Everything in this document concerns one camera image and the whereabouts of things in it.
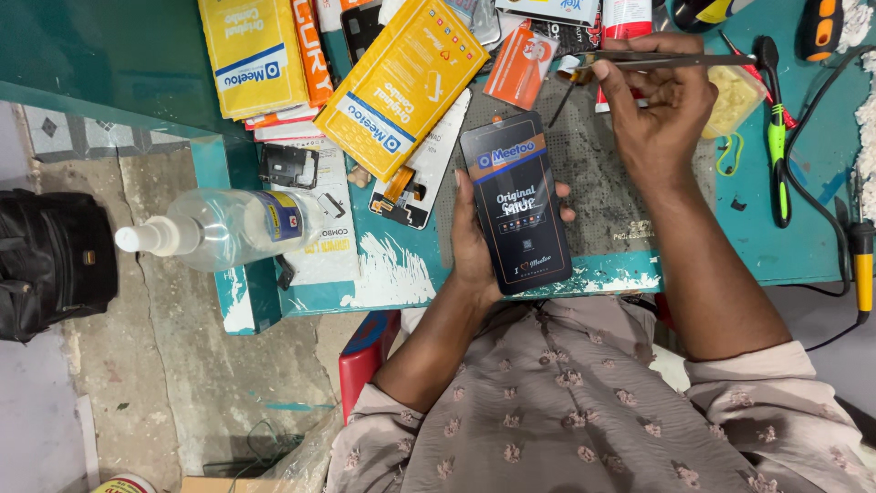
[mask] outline yellow packaging envelope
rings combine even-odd
[[[307,102],[289,0],[198,0],[225,118]]]
[[[314,125],[386,182],[489,57],[443,0],[406,2]]]

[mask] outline teal workbench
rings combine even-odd
[[[88,2],[77,9],[59,10],[47,0],[10,1],[8,15],[0,19],[0,41],[9,48],[0,53],[0,99],[189,137],[199,186],[261,186],[251,136],[219,118],[194,1]],[[816,81],[822,73],[819,65],[804,64],[793,55],[801,9],[802,2],[759,0],[722,25],[746,51],[756,35],[773,36],[781,54],[783,100],[795,116],[801,114],[804,96],[823,80]],[[707,33],[705,40],[713,52],[727,53],[716,32]],[[340,33],[329,33],[326,41],[336,68],[349,70],[343,66],[347,61]],[[867,41],[876,41],[876,35]],[[796,145],[802,162],[798,176],[830,210],[834,196],[850,200],[847,176],[860,149],[854,111],[867,98],[869,84],[870,76],[860,68],[847,69]],[[791,226],[780,230],[773,223],[765,118],[761,108],[739,129],[745,138],[739,171],[733,177],[716,177],[718,221],[762,284],[837,280],[833,231],[795,192]],[[428,304],[449,274],[438,251],[435,216],[416,231],[367,211],[369,195],[368,189],[350,187],[361,281],[280,291],[273,260],[218,273],[225,330],[253,334],[280,317]],[[746,204],[744,211],[731,207],[734,198]],[[526,296],[660,289],[659,253],[641,251],[575,258],[569,281]]]

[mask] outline concrete floor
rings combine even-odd
[[[32,161],[32,172],[38,192],[93,194],[114,229],[196,187],[188,150]],[[150,254],[120,252],[118,261],[109,311],[63,326],[76,391],[94,409],[102,479],[132,472],[176,492],[206,462],[252,456],[246,436],[260,420],[304,433],[340,402],[337,355],[364,314],[287,318],[258,336],[228,336],[212,275]],[[267,440],[264,429],[257,435]]]

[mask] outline black bag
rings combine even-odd
[[[0,191],[0,339],[104,313],[117,293],[110,222],[91,195]]]

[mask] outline hand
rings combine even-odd
[[[604,49],[701,54],[699,36],[657,32],[633,39],[606,39]],[[696,142],[717,98],[706,67],[660,68],[647,74],[623,72],[610,61],[597,61],[593,73],[611,107],[614,139],[639,192],[672,189],[693,178]],[[630,93],[648,98],[639,108]]]
[[[556,195],[560,198],[571,192],[565,183],[554,182],[554,186]],[[567,222],[574,221],[575,211],[565,203],[560,203],[560,218]],[[469,174],[461,169],[456,171],[456,205],[450,237],[453,239],[456,263],[450,279],[458,281],[460,288],[470,289],[473,299],[482,306],[489,306],[502,299],[493,273],[484,230],[477,220],[475,186],[471,183]]]

